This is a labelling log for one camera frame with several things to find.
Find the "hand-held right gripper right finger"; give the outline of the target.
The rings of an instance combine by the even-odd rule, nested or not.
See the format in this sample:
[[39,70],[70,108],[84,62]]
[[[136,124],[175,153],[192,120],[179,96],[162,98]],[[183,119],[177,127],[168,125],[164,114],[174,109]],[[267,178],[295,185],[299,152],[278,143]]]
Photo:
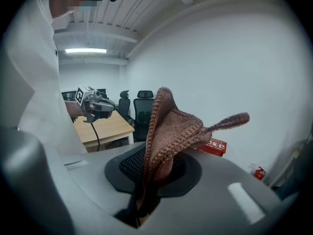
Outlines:
[[202,167],[184,196],[162,198],[141,225],[149,235],[256,235],[281,203],[264,183],[233,162],[188,149]]

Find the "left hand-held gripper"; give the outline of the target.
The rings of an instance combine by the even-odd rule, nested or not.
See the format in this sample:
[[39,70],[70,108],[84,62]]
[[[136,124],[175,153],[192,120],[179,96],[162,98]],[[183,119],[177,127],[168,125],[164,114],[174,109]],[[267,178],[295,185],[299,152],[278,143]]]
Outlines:
[[85,122],[87,123],[93,123],[98,119],[107,119],[114,111],[114,102],[109,99],[102,99],[100,92],[89,85],[78,87],[75,100],[86,115],[87,120]]

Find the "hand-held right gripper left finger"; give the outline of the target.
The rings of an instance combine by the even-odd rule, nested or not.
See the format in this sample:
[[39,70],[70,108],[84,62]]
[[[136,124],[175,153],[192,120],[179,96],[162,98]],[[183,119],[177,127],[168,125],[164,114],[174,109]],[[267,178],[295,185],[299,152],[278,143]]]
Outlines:
[[107,180],[107,162],[139,144],[73,156],[48,148],[47,162],[54,185],[72,221],[75,235],[142,235],[114,215],[126,208],[130,195],[116,191]]

